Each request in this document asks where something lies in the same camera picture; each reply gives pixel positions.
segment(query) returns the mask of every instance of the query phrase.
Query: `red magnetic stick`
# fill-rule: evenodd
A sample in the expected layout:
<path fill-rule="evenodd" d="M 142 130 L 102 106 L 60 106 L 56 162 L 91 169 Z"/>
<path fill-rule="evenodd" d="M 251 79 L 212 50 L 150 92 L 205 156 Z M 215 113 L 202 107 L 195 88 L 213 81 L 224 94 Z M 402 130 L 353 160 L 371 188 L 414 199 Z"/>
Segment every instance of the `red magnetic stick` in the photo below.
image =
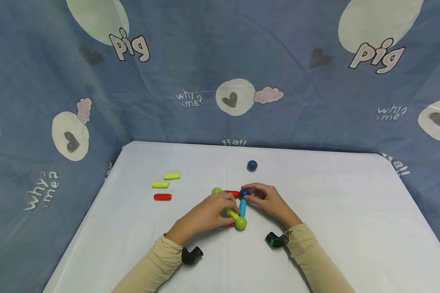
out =
<path fill-rule="evenodd" d="M 233 197 L 239 197 L 240 196 L 240 192 L 239 191 L 226 190 L 225 192 L 232 193 Z"/>
<path fill-rule="evenodd" d="M 157 193 L 153 195 L 153 199 L 156 201 L 170 201 L 171 200 L 171 194 L 169 193 Z"/>

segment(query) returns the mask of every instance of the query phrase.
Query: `pink cloud print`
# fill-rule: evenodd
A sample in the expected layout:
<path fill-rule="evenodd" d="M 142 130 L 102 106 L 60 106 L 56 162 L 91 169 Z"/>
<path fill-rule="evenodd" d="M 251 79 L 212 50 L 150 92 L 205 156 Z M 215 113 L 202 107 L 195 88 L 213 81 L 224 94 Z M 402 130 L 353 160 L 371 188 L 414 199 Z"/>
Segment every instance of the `pink cloud print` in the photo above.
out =
<path fill-rule="evenodd" d="M 276 87 L 272 88 L 270 86 L 264 87 L 262 90 L 258 90 L 254 94 L 254 101 L 261 104 L 272 103 L 278 101 L 284 97 L 284 92 L 281 92 Z"/>
<path fill-rule="evenodd" d="M 90 121 L 91 104 L 90 98 L 80 99 L 80 102 L 76 103 L 76 107 L 78 108 L 77 116 L 83 124 Z"/>

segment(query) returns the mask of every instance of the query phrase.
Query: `wrist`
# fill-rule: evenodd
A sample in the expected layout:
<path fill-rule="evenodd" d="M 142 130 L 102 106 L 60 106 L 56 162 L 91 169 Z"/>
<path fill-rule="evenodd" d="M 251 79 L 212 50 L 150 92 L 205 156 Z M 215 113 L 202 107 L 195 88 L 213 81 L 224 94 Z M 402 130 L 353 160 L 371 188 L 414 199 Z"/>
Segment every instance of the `wrist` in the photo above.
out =
<path fill-rule="evenodd" d="M 290 210 L 288 213 L 285 213 L 284 216 L 281 217 L 280 221 L 282 222 L 282 225 L 284 225 L 285 230 L 303 224 L 301 219 L 297 216 L 295 212 L 293 212 L 293 210 Z"/>
<path fill-rule="evenodd" d="M 181 218 L 174 223 L 173 227 L 165 234 L 165 237 L 176 244 L 184 246 L 184 244 L 195 235 L 196 232 Z"/>

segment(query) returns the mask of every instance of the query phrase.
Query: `dark blue ball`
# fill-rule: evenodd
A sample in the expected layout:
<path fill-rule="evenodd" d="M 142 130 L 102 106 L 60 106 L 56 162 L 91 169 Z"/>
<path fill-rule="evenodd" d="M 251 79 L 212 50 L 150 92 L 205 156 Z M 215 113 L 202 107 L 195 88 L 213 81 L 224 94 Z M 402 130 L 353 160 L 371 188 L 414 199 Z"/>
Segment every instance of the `dark blue ball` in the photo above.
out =
<path fill-rule="evenodd" d="M 249 161 L 247 169 L 251 172 L 254 172 L 257 169 L 256 161 L 253 161 L 253 160 Z"/>
<path fill-rule="evenodd" d="M 249 192 L 248 189 L 241 189 L 241 190 L 240 190 L 240 199 L 243 199 L 243 197 L 244 197 L 245 195 L 251 195 L 251 193 Z"/>

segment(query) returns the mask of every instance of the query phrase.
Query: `hand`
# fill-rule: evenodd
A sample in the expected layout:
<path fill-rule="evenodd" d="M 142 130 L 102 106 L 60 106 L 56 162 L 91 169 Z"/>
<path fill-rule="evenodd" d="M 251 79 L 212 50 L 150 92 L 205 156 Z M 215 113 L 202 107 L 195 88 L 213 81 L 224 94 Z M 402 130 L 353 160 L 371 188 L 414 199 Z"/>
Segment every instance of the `hand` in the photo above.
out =
<path fill-rule="evenodd" d="M 225 208 L 232 208 L 236 213 L 240 213 L 233 194 L 218 192 L 209 195 L 185 216 L 177 220 L 165 237 L 184 246 L 187 240 L 201 232 L 236 222 L 233 218 L 220 215 Z"/>
<path fill-rule="evenodd" d="M 251 183 L 241 186 L 241 188 L 254 188 L 251 195 L 244 196 L 245 200 L 257 205 L 269 215 L 281 221 L 286 230 L 293 226 L 303 224 L 297 214 L 288 206 L 274 186 L 262 183 Z"/>

